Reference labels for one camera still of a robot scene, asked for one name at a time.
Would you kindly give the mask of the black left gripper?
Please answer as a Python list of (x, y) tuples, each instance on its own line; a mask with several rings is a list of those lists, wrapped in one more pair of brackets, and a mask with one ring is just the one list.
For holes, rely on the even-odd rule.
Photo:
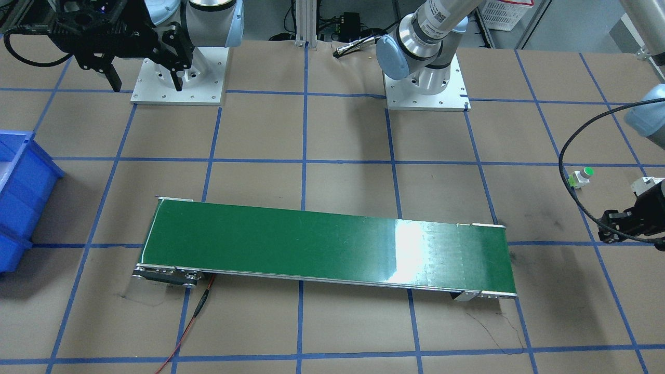
[(663, 233), (663, 181), (637, 197), (634, 206), (623, 212), (606, 210), (601, 222), (629, 236), (653, 236)]

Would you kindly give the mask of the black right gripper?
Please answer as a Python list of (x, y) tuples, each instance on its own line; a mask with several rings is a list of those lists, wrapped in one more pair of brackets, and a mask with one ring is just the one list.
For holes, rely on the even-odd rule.
[(55, 21), (49, 38), (79, 64), (97, 69), (114, 92), (123, 81), (112, 59), (147, 58), (155, 52), (169, 70), (177, 92), (183, 88), (185, 70), (192, 67), (193, 44), (180, 24), (169, 24), (159, 40), (143, 1), (55, 1)]

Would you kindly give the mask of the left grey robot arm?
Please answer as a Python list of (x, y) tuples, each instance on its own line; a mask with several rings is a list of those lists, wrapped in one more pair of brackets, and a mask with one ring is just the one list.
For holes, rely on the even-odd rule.
[[(452, 33), (465, 31), (464, 18), (478, 1), (427, 1), (406, 15), (392, 33), (376, 43), (376, 57), (385, 76), (400, 81), (425, 68), (441, 69), (455, 54)], [(663, 69), (663, 1), (622, 1), (654, 64)], [(624, 240), (647, 243), (663, 251), (663, 180), (635, 194), (634, 206), (607, 210), (597, 218), (580, 202), (565, 175), (564, 156), (582, 131), (604, 117), (626, 111), (625, 122), (641, 137), (663, 147), (663, 84), (652, 88), (639, 102), (610, 109), (592, 117), (567, 139), (558, 157), (558, 172), (579, 209), (596, 223), (598, 238), (607, 244)]]

